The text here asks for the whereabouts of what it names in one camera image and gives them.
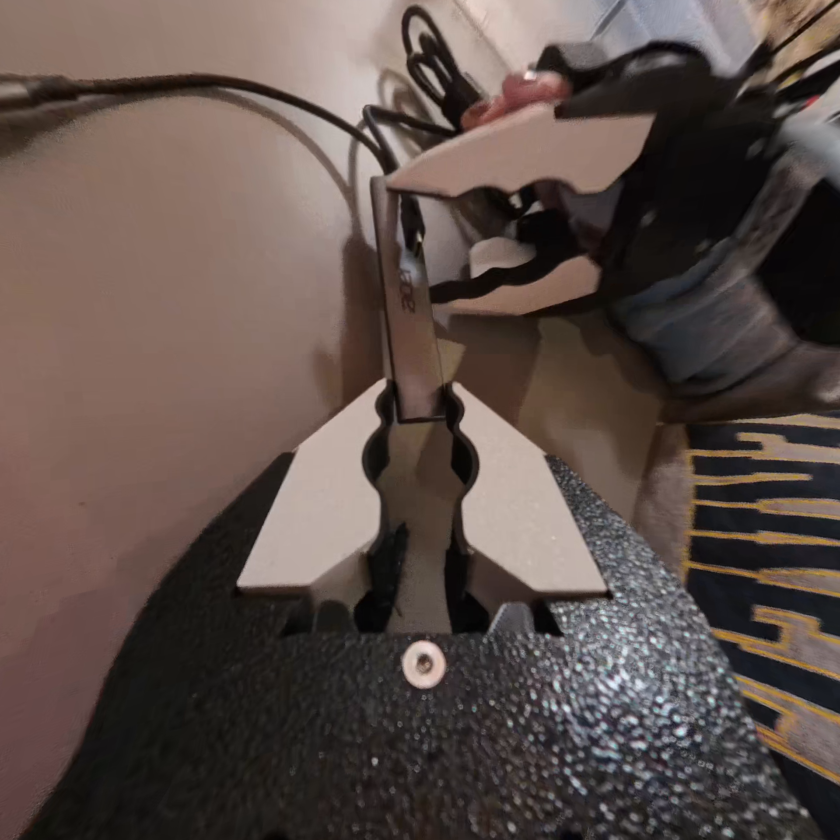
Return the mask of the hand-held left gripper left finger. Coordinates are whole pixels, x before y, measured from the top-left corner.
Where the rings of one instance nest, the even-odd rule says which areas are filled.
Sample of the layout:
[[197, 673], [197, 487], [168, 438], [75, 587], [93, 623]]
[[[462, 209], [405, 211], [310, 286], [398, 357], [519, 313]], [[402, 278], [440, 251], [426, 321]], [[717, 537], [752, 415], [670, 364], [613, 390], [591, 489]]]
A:
[[386, 531], [375, 480], [387, 465], [392, 383], [382, 378], [292, 453], [237, 580], [246, 595], [358, 602]]

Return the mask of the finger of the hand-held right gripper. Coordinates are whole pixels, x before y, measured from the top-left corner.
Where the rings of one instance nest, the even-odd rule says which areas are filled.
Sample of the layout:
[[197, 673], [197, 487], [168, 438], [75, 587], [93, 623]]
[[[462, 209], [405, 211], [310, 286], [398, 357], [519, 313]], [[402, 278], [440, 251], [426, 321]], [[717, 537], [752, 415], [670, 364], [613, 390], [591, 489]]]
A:
[[601, 268], [577, 248], [556, 240], [536, 246], [507, 237], [479, 241], [469, 252], [469, 275], [431, 287], [435, 306], [478, 317], [526, 316], [595, 293]]
[[395, 193], [457, 198], [489, 187], [511, 194], [561, 182], [597, 194], [635, 163], [654, 125], [650, 113], [560, 119], [537, 103], [421, 153], [385, 178]]

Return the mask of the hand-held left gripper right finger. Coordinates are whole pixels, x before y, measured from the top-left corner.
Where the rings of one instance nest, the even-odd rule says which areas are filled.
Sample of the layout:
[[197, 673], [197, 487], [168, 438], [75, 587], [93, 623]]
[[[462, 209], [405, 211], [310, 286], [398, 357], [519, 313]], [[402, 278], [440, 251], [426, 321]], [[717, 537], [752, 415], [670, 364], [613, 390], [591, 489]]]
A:
[[546, 453], [462, 384], [450, 383], [447, 398], [467, 593], [478, 602], [608, 595]]

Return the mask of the person's right hand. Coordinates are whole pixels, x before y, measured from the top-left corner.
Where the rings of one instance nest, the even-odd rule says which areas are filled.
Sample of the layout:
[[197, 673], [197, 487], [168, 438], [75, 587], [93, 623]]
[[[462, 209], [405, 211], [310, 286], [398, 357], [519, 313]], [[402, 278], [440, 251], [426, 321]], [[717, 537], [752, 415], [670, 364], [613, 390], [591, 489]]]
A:
[[569, 80], [551, 70], [526, 70], [508, 75], [493, 97], [472, 104], [460, 119], [460, 128], [471, 131], [535, 103], [556, 105], [573, 93]]

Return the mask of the navy yellow patterned cloth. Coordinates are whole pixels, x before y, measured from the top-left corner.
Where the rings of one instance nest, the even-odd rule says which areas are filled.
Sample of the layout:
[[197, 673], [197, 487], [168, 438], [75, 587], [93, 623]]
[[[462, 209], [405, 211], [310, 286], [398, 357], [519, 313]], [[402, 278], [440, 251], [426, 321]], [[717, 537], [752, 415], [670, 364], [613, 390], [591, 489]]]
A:
[[686, 432], [687, 590], [764, 745], [838, 785], [838, 411]]

